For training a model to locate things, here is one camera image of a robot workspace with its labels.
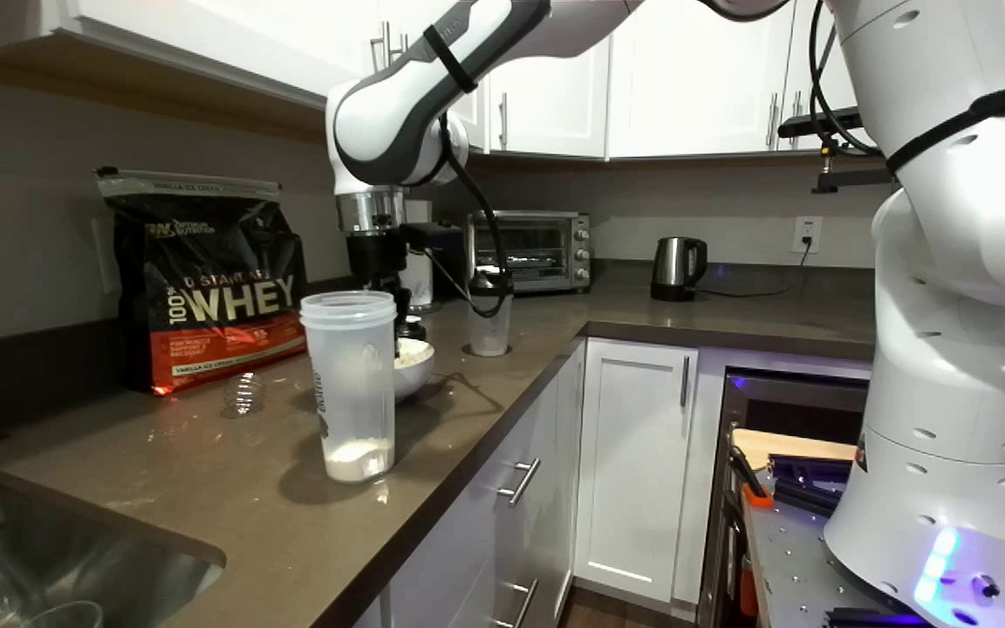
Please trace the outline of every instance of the backsplash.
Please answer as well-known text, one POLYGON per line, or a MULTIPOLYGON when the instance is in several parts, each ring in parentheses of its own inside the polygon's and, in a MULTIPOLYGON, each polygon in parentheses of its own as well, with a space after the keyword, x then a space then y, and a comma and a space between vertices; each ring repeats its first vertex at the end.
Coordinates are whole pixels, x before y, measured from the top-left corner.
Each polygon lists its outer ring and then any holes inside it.
MULTIPOLYGON (((865 167, 874 168, 873 163, 865 167)), ((822 215, 821 253, 810 266, 873 267, 870 220, 893 186, 845 188, 836 195, 810 194, 818 160, 771 166, 711 166, 703 161, 670 164, 586 164, 575 169, 546 163, 523 170, 506 158, 481 158, 473 174, 495 209, 586 211, 592 245, 601 259, 653 259, 665 235, 709 242, 711 261, 795 265, 790 251, 797 215, 822 215)), ((464 209, 470 196, 458 183, 436 195, 446 208, 464 209)))
POLYGON ((108 164, 279 182, 308 278, 347 274, 324 147, 0 86, 0 337, 116 317, 91 234, 108 164))

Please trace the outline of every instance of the stainless steel sink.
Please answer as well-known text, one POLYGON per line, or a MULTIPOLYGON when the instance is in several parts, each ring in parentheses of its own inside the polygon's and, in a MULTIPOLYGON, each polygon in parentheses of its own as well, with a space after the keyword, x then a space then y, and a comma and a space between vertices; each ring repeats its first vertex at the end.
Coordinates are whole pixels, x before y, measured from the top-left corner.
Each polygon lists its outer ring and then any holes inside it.
POLYGON ((222 572, 222 554, 165 539, 115 512, 69 507, 67 498, 0 485, 0 537, 27 570, 45 603, 91 600, 105 628, 153 628, 207 589, 222 572))

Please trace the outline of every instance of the kitchen counter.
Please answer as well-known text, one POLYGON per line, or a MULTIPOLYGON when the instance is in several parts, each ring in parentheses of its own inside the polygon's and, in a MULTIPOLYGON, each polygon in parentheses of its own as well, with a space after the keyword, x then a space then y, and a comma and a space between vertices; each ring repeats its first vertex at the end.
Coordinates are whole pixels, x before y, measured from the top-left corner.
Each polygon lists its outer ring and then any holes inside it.
POLYGON ((464 354, 466 311, 426 318, 435 375, 398 408, 396 464, 328 479, 308 357, 258 371, 266 406, 226 418, 222 382, 118 393, 0 442, 0 481, 226 565, 168 628, 351 625, 551 381, 583 335, 869 361, 869 298, 652 301, 646 285, 518 298, 513 351, 464 354))

